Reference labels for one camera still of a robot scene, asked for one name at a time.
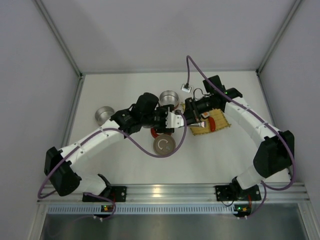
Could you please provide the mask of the orange sushi roll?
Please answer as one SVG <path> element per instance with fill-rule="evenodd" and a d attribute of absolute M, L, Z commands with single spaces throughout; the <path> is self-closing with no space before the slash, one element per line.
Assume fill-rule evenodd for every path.
<path fill-rule="evenodd" d="M 207 119 L 208 117 L 210 117 L 210 114 L 208 112 L 204 112 L 201 114 L 203 119 Z"/>

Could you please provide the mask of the red sausage toy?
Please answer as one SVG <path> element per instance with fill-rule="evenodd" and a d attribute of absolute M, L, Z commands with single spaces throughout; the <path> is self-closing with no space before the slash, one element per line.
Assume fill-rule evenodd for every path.
<path fill-rule="evenodd" d="M 216 122 L 213 117 L 208 118 L 210 132 L 216 131 Z"/>

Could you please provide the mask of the red steel lunch box bowl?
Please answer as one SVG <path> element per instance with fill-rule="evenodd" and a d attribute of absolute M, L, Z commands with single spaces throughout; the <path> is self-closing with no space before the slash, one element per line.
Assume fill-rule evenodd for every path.
<path fill-rule="evenodd" d="M 176 110 L 179 107 L 179 95 L 172 90 L 163 91 L 159 96 L 159 106 Z"/>

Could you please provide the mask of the taupe round lid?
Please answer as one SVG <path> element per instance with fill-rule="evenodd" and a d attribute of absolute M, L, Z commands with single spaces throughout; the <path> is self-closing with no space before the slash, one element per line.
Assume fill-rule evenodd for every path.
<path fill-rule="evenodd" d="M 170 135 L 161 134 L 154 139 L 152 147 L 158 156 L 169 155 L 176 149 L 176 141 Z"/>

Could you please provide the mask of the steel tongs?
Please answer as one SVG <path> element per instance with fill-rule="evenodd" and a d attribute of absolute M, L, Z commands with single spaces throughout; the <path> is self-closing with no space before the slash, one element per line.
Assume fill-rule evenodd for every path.
<path fill-rule="evenodd" d="M 195 128 L 205 128 L 207 126 L 205 121 L 186 124 L 185 122 L 181 124 L 180 127 L 195 127 Z"/>

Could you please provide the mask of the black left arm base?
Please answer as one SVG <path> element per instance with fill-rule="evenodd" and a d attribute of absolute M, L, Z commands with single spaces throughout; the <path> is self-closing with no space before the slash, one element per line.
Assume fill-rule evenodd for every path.
<path fill-rule="evenodd" d="M 124 185 L 108 186 L 98 196 L 109 199 L 115 203 L 118 203 L 118 202 L 122 203 L 122 202 L 126 201 L 127 187 Z M 91 196 L 91 195 L 83 193 L 82 201 L 83 202 L 105 202 L 106 200 L 103 200 L 101 198 L 97 198 L 96 196 Z"/>

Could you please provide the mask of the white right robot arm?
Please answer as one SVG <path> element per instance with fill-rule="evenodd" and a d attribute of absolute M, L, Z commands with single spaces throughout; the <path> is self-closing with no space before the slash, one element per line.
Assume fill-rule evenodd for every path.
<path fill-rule="evenodd" d="M 233 118 L 257 146 L 252 165 L 229 184 L 235 198 L 247 196 L 258 183 L 293 165 L 295 139 L 289 130 L 280 131 L 270 125 L 251 109 L 236 88 L 226 89 L 218 75 L 203 80 L 203 85 L 205 96 L 184 101 L 187 124 L 199 122 L 203 113 L 221 110 Z"/>

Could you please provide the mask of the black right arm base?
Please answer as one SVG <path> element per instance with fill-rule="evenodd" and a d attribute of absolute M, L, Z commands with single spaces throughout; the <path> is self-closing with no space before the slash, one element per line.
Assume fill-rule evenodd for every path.
<path fill-rule="evenodd" d="M 260 201 L 262 200 L 258 185 L 254 185 L 248 189 L 236 188 L 231 184 L 216 185 L 214 187 L 216 199 L 220 202 L 232 201 Z"/>

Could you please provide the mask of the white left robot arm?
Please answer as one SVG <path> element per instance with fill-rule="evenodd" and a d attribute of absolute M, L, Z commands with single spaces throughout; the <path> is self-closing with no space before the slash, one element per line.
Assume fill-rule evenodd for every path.
<path fill-rule="evenodd" d="M 173 124 L 180 119 L 175 113 L 175 105 L 160 104 L 157 96 L 146 92 L 136 103 L 112 114 L 102 126 L 83 139 L 61 149 L 50 148 L 45 157 L 46 180 L 61 197 L 75 192 L 104 196 L 111 187 L 107 178 L 101 173 L 85 172 L 92 158 L 141 128 L 172 132 Z"/>

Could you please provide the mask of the red round lid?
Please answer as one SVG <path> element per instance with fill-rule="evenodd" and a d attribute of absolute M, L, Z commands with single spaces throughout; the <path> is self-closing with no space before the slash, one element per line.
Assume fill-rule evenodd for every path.
<path fill-rule="evenodd" d="M 159 137 L 160 135 L 168 135 L 168 136 L 171 136 L 172 133 L 171 132 L 165 132 L 165 133 L 157 133 L 155 128 L 151 128 L 150 129 L 150 134 L 151 136 L 156 139 L 157 137 Z"/>

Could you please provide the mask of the bamboo sushi mat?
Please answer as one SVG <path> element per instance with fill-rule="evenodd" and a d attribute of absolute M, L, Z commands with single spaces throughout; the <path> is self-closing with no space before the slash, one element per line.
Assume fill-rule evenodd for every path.
<path fill-rule="evenodd" d="M 205 127 L 191 126 L 189 128 L 194 136 L 210 134 L 231 127 L 231 124 L 220 109 L 202 113 L 200 120 L 205 123 Z"/>

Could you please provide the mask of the aluminium front rail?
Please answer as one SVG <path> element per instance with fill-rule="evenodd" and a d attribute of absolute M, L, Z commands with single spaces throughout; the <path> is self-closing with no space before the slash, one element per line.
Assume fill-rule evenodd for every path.
<path fill-rule="evenodd" d="M 236 198 L 229 186 L 216 184 L 128 184 L 115 185 L 111 199 L 117 203 L 230 203 L 252 201 L 254 203 L 265 199 L 267 203 L 299 203 L 307 202 L 310 197 L 302 183 L 295 183 L 283 191 L 255 187 L 241 198 Z"/>

